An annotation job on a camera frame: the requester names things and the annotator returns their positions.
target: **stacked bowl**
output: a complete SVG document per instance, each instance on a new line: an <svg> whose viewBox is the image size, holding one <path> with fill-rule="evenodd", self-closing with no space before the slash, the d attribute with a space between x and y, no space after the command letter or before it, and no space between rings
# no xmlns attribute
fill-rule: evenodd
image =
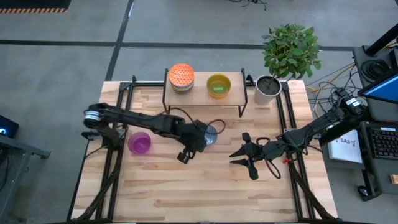
<svg viewBox="0 0 398 224"><path fill-rule="evenodd" d="M184 63L174 65L169 71L170 84L178 93L188 92L193 87L194 77L193 68Z"/></svg>

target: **white flower pot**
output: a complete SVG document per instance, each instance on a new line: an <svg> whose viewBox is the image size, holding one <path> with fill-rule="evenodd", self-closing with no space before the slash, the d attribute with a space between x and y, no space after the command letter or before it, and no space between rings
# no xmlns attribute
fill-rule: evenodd
<svg viewBox="0 0 398 224"><path fill-rule="evenodd" d="M276 94L273 94L273 95L267 95L267 94L263 93L259 89L258 83L259 83L259 80L261 80L265 77L272 78L272 75L262 75L256 81L256 92L254 93L254 102L256 102L258 105L267 105L271 100L273 100L275 98L275 96L279 95L280 91L282 90L282 84L280 83L280 81L276 78L273 78L273 82L277 82L277 84L279 85L279 90L277 91Z"/></svg>

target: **potted plant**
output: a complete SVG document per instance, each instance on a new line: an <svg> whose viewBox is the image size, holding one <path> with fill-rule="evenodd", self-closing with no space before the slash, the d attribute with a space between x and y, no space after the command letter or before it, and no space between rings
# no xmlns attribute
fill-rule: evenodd
<svg viewBox="0 0 398 224"><path fill-rule="evenodd" d="M271 75L257 79L254 101L259 105L268 104L277 96L282 85L278 78L300 79L305 74L312 76L311 66L321 69L318 60L318 37L313 35L313 27L306 29L302 25L287 24L279 28L269 28L269 34L263 38L265 67Z"/></svg>

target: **green leaves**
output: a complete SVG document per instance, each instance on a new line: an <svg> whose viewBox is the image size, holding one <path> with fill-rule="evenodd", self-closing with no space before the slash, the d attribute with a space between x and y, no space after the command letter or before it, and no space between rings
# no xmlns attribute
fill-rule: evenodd
<svg viewBox="0 0 398 224"><path fill-rule="evenodd" d="M268 28L269 34L263 35L264 66L277 78L291 76L302 78L313 75L311 66L321 69L318 60L318 37L313 35L313 27L306 29L298 24L286 24Z"/></svg>

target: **floor mat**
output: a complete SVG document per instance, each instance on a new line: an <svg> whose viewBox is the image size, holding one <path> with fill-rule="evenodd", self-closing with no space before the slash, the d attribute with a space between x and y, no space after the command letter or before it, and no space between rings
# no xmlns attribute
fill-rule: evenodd
<svg viewBox="0 0 398 224"><path fill-rule="evenodd" d="M0 14L63 13L71 0L0 0Z"/></svg>

